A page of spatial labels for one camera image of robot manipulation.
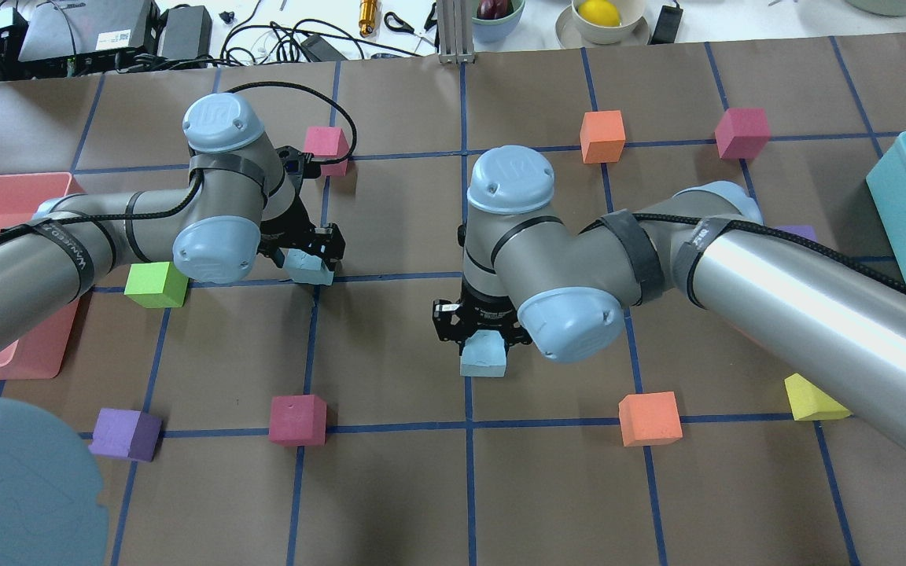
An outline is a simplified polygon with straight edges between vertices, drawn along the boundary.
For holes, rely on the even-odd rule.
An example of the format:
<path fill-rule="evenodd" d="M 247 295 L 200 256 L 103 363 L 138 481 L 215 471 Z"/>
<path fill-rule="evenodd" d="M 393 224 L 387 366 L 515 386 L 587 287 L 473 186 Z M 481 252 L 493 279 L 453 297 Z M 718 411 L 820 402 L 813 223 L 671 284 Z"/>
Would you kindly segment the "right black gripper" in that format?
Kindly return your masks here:
<path fill-rule="evenodd" d="M 468 338 L 481 330 L 495 331 L 505 348 L 532 343 L 531 334 L 521 325 L 517 309 L 508 300 L 495 303 L 434 300 L 432 322 L 439 340 L 453 341 L 460 348 L 466 347 Z"/>

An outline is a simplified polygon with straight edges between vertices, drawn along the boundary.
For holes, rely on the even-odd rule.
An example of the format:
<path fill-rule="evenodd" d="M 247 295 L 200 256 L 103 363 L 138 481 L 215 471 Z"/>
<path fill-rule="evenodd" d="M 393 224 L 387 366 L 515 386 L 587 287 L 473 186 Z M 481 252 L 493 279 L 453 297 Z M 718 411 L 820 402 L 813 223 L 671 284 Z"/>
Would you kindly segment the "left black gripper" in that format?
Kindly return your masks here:
<path fill-rule="evenodd" d="M 287 208 L 272 219 L 262 221 L 261 241 L 256 251 L 283 264 L 287 248 L 307 255 L 315 255 L 326 264 L 337 264 L 343 259 L 343 236 L 336 223 L 316 228 L 310 221 L 307 209 L 300 197 L 302 184 L 306 179 L 322 176 L 322 164 L 312 154 L 301 152 L 292 146 L 276 149 L 284 167 L 282 185 L 274 191 L 275 197 L 286 198 Z"/>

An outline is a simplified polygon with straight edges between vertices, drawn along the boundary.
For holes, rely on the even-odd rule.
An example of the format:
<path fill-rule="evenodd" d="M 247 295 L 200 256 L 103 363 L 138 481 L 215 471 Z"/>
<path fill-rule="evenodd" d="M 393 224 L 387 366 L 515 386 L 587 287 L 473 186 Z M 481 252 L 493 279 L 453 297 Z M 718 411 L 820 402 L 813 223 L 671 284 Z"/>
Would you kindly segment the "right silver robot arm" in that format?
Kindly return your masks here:
<path fill-rule="evenodd" d="M 439 340 L 479 333 L 502 352 L 535 344 L 573 363 L 611 345 L 627 308 L 675 289 L 793 366 L 906 448 L 906 285 L 815 241 L 769 228 L 743 187 L 710 182 L 570 233 L 556 173 L 535 149 L 476 160 L 458 230 L 456 301 L 436 300 Z"/>

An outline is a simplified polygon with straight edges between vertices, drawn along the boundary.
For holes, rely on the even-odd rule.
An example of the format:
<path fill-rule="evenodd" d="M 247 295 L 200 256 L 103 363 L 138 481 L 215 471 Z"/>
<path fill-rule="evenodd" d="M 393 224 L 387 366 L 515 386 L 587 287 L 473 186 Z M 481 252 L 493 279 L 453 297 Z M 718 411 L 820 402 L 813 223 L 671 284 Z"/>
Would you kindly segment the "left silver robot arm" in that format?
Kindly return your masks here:
<path fill-rule="evenodd" d="M 195 281 L 245 278 L 259 255 L 285 267 L 309 255 L 330 285 L 346 243 L 335 223 L 314 226 L 300 197 L 326 161 L 276 148 L 242 92 L 206 94 L 186 111 L 185 189 L 50 198 L 29 221 L 0 230 L 0 351 L 75 303 L 117 267 L 172 262 Z"/>

